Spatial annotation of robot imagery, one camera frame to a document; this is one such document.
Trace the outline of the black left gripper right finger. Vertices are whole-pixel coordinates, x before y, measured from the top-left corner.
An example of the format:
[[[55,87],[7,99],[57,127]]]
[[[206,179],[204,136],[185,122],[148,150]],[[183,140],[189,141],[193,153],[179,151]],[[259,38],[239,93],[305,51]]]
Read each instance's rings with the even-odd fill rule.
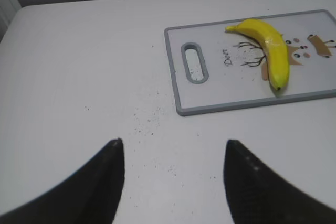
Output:
[[[279,176],[238,140],[228,140],[224,188],[234,223],[335,223],[335,209]]]

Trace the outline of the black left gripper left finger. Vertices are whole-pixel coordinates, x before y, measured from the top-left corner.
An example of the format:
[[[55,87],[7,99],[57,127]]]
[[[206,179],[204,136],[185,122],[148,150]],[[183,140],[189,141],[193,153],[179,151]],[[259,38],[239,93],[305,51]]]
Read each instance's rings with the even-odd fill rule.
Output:
[[[86,164],[1,223],[113,223],[124,187],[124,145],[109,141]]]

